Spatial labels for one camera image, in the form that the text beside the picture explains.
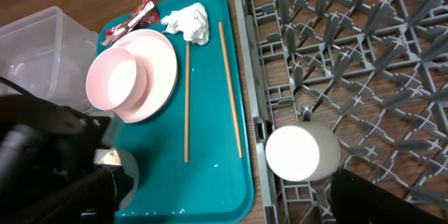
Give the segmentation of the white cup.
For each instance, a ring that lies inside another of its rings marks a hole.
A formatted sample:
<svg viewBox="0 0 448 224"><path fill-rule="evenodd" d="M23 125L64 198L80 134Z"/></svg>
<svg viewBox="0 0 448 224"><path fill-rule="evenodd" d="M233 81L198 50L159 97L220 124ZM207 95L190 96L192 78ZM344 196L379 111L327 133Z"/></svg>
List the white cup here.
<svg viewBox="0 0 448 224"><path fill-rule="evenodd" d="M274 130L266 142L265 157L269 168L284 180L317 181L337 169L341 148L326 126L300 122Z"/></svg>

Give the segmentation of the grey bowl with food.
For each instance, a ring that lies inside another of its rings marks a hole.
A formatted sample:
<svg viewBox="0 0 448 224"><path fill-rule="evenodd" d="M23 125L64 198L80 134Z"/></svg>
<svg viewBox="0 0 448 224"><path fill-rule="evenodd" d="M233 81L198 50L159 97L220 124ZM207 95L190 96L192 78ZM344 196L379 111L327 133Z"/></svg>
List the grey bowl with food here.
<svg viewBox="0 0 448 224"><path fill-rule="evenodd" d="M139 168L135 157L128 150L118 148L117 152L123 168L122 183L120 184L122 196L120 196L119 203L119 210L123 210L132 203L136 195L139 185Z"/></svg>

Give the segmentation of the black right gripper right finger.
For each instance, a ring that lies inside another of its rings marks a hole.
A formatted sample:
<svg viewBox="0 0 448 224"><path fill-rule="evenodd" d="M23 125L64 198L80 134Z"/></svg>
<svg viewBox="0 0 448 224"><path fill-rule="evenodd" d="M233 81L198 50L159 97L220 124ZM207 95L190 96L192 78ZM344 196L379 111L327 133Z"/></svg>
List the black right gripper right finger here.
<svg viewBox="0 0 448 224"><path fill-rule="evenodd" d="M332 175L330 206L337 224L446 224L347 169Z"/></svg>

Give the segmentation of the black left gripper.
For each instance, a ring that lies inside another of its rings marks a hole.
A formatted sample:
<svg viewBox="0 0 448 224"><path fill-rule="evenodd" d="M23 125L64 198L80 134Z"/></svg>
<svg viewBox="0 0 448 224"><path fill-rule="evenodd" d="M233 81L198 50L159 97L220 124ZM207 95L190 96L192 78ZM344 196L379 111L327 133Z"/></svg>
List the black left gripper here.
<svg viewBox="0 0 448 224"><path fill-rule="evenodd" d="M113 119L23 94L1 97L1 212L13 213L92 173Z"/></svg>

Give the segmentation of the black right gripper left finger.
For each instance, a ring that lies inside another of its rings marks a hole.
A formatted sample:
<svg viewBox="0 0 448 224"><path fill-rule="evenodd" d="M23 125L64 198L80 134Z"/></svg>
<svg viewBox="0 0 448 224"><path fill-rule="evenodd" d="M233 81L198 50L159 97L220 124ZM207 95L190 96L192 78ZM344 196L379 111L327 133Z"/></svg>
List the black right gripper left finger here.
<svg viewBox="0 0 448 224"><path fill-rule="evenodd" d="M116 183L110 169L98 169L36 203L1 217L7 223L77 223L88 209L94 221L112 223L116 208Z"/></svg>

